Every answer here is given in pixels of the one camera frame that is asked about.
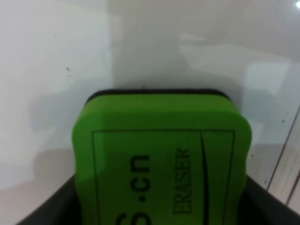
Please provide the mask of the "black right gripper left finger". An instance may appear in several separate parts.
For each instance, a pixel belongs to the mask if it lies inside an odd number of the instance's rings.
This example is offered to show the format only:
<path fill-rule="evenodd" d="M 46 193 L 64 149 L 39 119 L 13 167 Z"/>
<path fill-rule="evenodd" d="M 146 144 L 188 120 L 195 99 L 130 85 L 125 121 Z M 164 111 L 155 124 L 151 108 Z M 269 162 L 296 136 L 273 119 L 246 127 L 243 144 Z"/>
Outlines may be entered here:
<path fill-rule="evenodd" d="M 21 220 L 20 225 L 81 225 L 75 179 L 71 177 L 45 203 Z"/>

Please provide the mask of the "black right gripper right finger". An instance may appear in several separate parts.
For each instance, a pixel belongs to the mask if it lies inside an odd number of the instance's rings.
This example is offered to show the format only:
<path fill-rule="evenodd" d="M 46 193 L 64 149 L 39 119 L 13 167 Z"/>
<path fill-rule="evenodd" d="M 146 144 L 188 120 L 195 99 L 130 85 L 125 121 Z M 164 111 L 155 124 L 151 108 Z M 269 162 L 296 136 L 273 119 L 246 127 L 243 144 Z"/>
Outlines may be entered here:
<path fill-rule="evenodd" d="M 247 177 L 239 203 L 240 225 L 300 225 L 300 216 Z"/>

